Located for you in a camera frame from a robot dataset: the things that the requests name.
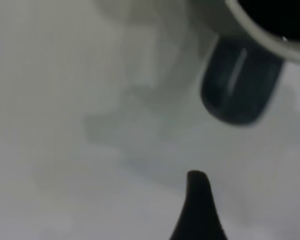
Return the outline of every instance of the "white mug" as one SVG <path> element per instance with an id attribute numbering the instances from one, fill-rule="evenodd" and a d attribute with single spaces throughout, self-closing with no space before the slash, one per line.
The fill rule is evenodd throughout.
<path id="1" fill-rule="evenodd" d="M 300 63 L 300 42 L 286 41 L 262 29 L 249 17 L 238 0 L 225 0 L 225 5 L 247 34 L 261 46 L 284 59 Z"/>
<path id="2" fill-rule="evenodd" d="M 300 63 L 300 41 L 263 29 L 239 0 L 192 1 L 219 35 L 202 84 L 205 107 L 229 124 L 256 122 L 273 95 L 284 61 Z"/>

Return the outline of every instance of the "dark coffee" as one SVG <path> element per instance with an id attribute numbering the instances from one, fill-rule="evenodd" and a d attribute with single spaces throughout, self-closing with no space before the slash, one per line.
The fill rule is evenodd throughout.
<path id="1" fill-rule="evenodd" d="M 270 33 L 300 41 L 300 0 L 239 0 L 248 15 Z"/>

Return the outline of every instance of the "white surface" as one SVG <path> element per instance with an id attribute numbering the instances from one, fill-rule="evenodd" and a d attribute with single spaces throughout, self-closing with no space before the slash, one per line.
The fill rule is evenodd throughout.
<path id="1" fill-rule="evenodd" d="M 0 0 L 0 240 L 168 240 L 192 169 L 230 240 L 300 240 L 300 66 L 257 125 L 218 122 L 184 7 Z"/>

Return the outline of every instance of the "mug rim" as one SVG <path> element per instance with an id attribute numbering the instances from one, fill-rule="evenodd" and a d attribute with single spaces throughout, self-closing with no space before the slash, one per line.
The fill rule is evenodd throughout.
<path id="1" fill-rule="evenodd" d="M 268 51 L 293 62 L 300 63 L 300 42 L 291 42 L 271 34 L 256 24 L 238 0 L 225 0 L 233 17 L 242 28 Z"/>

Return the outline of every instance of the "black pointed object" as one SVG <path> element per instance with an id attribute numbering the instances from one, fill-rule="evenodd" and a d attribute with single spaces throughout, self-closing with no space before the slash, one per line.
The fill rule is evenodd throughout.
<path id="1" fill-rule="evenodd" d="M 209 179 L 201 171 L 187 175 L 185 203 L 170 240 L 227 240 Z"/>

